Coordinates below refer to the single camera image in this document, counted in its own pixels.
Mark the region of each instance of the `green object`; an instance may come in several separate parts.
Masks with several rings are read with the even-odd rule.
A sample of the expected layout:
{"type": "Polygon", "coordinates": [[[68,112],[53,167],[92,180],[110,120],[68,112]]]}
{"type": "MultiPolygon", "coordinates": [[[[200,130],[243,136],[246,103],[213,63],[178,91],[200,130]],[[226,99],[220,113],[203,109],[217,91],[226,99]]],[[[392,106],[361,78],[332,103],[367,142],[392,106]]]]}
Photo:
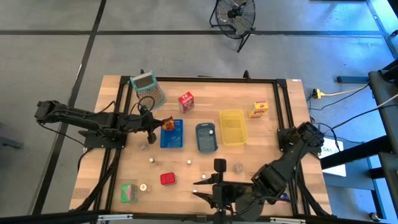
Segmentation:
{"type": "Polygon", "coordinates": [[[122,184],[121,203],[137,202],[137,186],[134,184],[122,184]]]}

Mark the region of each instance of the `orange object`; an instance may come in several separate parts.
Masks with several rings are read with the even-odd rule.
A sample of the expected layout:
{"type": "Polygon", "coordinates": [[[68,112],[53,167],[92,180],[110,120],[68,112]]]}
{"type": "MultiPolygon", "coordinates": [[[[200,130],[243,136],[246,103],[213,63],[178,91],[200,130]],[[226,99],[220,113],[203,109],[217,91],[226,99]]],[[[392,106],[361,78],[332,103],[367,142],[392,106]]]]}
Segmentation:
{"type": "Polygon", "coordinates": [[[174,130],[174,119],[172,116],[163,120],[162,128],[168,131],[174,130]]]}

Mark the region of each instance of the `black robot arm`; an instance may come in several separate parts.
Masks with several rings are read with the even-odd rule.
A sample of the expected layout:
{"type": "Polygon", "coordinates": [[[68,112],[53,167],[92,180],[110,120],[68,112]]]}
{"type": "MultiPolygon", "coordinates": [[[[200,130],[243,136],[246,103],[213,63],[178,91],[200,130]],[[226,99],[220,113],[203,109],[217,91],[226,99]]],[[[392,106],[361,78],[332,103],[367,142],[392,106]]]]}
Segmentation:
{"type": "Polygon", "coordinates": [[[94,142],[98,144],[96,147],[111,147],[107,146],[107,143],[121,142],[120,140],[125,139],[127,133],[138,131],[146,131],[148,142],[153,144],[156,141],[154,130],[163,125],[165,121],[155,119],[146,106],[139,106],[140,115],[130,114],[127,116],[121,113],[93,113],[68,107],[55,100],[40,101],[37,106],[35,118],[38,123],[64,122],[88,129],[88,131],[79,131],[79,133],[86,137],[85,144],[94,142]]]}
{"type": "MultiPolygon", "coordinates": [[[[224,159],[215,159],[217,173],[212,174],[210,179],[194,183],[213,184],[213,195],[198,192],[194,194],[206,200],[212,208],[217,208],[215,220],[224,220],[224,211],[231,210],[232,203],[235,203],[235,215],[249,222],[257,220],[263,211],[265,201],[274,204],[281,200],[280,196],[285,192],[287,182],[295,174],[299,161],[309,152],[320,152],[324,142],[324,135],[311,123],[291,128],[279,137],[280,147],[286,150],[285,154],[280,159],[262,166],[251,178],[254,184],[224,181],[223,172],[226,170],[224,159]]],[[[316,210],[317,215],[327,215],[308,189],[303,184],[298,186],[308,196],[308,202],[316,210]]]]}

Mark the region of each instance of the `gray floor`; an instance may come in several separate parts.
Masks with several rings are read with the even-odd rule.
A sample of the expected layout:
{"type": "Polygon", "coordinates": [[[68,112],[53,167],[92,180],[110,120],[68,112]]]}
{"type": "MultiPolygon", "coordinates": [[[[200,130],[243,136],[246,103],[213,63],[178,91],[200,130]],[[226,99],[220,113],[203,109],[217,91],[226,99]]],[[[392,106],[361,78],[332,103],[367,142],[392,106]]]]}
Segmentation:
{"type": "MultiPolygon", "coordinates": [[[[1,29],[90,30],[100,1],[3,0],[1,29]]],[[[100,30],[208,30],[214,1],[108,1],[100,30]]],[[[386,0],[374,0],[386,29],[398,27],[386,0]]],[[[365,2],[256,1],[257,30],[378,30],[365,2]]],[[[88,36],[0,35],[0,121],[25,142],[23,149],[0,149],[0,217],[30,211],[37,185],[48,161],[54,134],[33,118],[39,100],[66,102],[74,84],[88,36]]],[[[340,85],[338,75],[365,75],[393,57],[382,37],[364,36],[252,36],[242,52],[238,42],[222,35],[97,36],[80,88],[76,107],[92,110],[103,75],[136,75],[140,68],[159,76],[210,75],[254,78],[299,78],[306,94],[312,88],[325,93],[357,88],[340,85]]],[[[320,108],[336,98],[313,100],[320,108]]],[[[369,89],[312,116],[336,124],[375,106],[369,89]]],[[[78,128],[69,127],[76,138],[78,128]]],[[[338,136],[368,141],[382,136],[377,113],[367,114],[336,130],[338,136]]],[[[81,146],[65,140],[44,212],[67,211],[76,178],[81,146]]],[[[370,192],[328,187],[333,213],[368,220],[373,212],[370,192]]],[[[389,222],[396,222],[389,211],[389,222]]]]}

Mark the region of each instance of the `fan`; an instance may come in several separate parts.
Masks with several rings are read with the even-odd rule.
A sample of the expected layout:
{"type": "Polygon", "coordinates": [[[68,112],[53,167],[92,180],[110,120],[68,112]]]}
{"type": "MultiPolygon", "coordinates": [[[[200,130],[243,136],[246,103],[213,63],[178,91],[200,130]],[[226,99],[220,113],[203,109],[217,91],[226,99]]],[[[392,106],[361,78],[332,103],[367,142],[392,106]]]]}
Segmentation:
{"type": "Polygon", "coordinates": [[[250,34],[256,29],[253,27],[255,19],[254,0],[217,0],[209,23],[211,27],[218,26],[222,33],[229,38],[242,39],[238,48],[238,52],[240,52],[250,34]],[[218,25],[211,23],[214,13],[218,25]]]}

